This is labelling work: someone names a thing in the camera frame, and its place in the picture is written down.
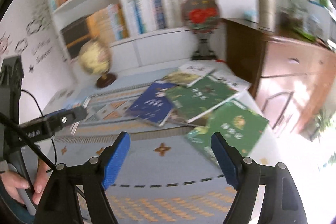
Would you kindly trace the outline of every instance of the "green book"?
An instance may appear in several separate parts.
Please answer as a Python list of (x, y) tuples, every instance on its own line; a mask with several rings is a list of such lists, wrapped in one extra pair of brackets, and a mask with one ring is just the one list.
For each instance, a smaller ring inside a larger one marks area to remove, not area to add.
[(238, 100), (219, 107), (208, 120), (206, 127), (196, 127), (186, 135), (187, 140), (212, 162), (217, 163), (211, 150), (212, 134), (220, 132), (227, 143), (246, 157), (264, 132), (268, 120)]
[(166, 91), (179, 115), (187, 122), (197, 120), (239, 94), (213, 76), (206, 76), (191, 88), (176, 86)]

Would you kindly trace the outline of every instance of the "blue gripper pad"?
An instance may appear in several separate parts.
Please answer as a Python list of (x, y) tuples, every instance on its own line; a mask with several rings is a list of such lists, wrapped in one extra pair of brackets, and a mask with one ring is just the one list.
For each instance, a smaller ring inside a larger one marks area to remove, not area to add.
[(105, 165), (104, 178), (101, 183), (105, 191), (110, 185), (115, 183), (121, 166), (123, 165), (124, 160), (127, 156), (130, 145), (131, 138), (128, 133), (125, 133), (122, 140), (120, 140), (118, 147), (115, 149), (115, 152), (111, 156), (108, 163)]
[(230, 159), (228, 153), (226, 152), (224, 146), (216, 136), (213, 134), (211, 136), (211, 149), (218, 161), (218, 164), (223, 172), (226, 182), (233, 186), (234, 189), (238, 189), (238, 177), (237, 169), (232, 160)]

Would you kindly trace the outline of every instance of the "green plant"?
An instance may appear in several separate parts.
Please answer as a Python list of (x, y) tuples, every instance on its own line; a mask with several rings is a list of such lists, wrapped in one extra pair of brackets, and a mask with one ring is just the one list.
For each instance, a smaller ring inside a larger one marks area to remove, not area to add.
[(315, 125), (316, 130), (312, 136), (310, 136), (310, 140), (314, 140), (317, 137), (320, 137), (322, 133), (325, 132), (326, 129), (334, 126), (333, 116), (335, 112), (331, 114), (327, 114), (325, 108), (321, 108), (319, 113), (315, 116)]

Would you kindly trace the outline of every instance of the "human hand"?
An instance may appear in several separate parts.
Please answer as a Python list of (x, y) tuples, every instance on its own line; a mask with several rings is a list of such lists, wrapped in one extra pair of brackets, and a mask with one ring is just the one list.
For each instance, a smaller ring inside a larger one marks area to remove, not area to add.
[[(48, 165), (45, 164), (43, 161), (39, 160), (36, 180), (34, 183), (35, 193), (33, 195), (33, 202), (36, 205), (40, 203), (40, 199), (43, 194), (44, 188), (47, 185), (49, 179), (47, 174), (48, 169), (49, 169)], [(12, 171), (6, 171), (0, 176), (8, 194), (16, 201), (24, 204), (17, 189), (28, 189), (29, 183), (22, 176)]]

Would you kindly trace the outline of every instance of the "globe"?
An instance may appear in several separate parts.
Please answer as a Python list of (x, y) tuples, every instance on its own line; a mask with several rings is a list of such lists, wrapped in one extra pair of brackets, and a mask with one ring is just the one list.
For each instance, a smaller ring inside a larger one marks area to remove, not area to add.
[(99, 38), (86, 42), (80, 49), (78, 58), (79, 65), (86, 73), (101, 75), (96, 83), (98, 88), (111, 85), (116, 80), (114, 74), (108, 73), (112, 65), (110, 49)]

